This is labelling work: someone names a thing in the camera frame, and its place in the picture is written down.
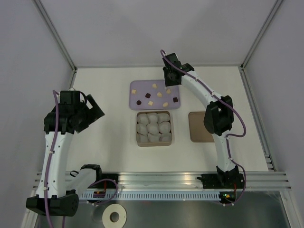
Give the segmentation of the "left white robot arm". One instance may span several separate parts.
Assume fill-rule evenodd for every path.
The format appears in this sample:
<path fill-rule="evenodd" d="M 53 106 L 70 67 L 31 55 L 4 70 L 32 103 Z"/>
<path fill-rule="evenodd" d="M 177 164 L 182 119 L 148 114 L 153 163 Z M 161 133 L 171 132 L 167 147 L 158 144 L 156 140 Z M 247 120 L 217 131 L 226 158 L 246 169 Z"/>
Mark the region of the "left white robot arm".
<path fill-rule="evenodd" d="M 75 133 L 87 129 L 104 116 L 91 95 L 77 90 L 62 90 L 55 96 L 55 107 L 44 118 L 45 158 L 40 182 L 34 196 L 27 198 L 26 208 L 47 217 L 72 217 L 79 197 L 91 185 L 104 182 L 100 165 L 85 164 L 66 183 L 68 152 Z"/>

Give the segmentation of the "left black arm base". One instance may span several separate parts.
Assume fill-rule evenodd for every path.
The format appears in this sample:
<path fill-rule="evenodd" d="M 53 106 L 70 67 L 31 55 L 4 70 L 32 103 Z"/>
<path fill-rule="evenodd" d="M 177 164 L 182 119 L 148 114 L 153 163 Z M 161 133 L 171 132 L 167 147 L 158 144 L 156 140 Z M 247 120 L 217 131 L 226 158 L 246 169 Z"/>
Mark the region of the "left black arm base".
<path fill-rule="evenodd" d="M 102 174 L 101 179 L 92 183 L 88 188 L 94 189 L 94 198 L 115 198 L 118 193 L 117 173 Z"/>

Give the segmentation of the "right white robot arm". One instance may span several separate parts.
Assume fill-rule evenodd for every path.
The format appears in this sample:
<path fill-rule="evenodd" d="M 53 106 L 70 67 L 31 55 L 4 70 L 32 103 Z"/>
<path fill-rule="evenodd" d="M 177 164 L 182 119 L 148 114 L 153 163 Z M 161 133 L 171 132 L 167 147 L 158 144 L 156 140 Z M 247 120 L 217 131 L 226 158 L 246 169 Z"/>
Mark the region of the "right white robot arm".
<path fill-rule="evenodd" d="M 190 90 L 205 107 L 204 126 L 212 135 L 217 152 L 217 183 L 222 188 L 233 185 L 239 171 L 228 148 L 228 134 L 234 122 L 230 96 L 221 96 L 197 75 L 190 64 L 182 64 L 175 53 L 167 55 L 161 50 L 166 86 L 182 85 Z"/>

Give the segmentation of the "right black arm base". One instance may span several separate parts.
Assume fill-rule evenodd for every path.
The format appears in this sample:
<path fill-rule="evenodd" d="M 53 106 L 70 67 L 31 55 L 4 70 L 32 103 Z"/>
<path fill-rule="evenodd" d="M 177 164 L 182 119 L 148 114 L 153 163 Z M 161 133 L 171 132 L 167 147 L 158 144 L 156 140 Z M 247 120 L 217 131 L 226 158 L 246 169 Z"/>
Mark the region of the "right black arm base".
<path fill-rule="evenodd" d="M 220 180 L 217 174 L 201 174 L 196 177 L 202 183 L 203 189 L 242 189 L 245 186 L 244 176 L 238 174 L 233 180 Z"/>

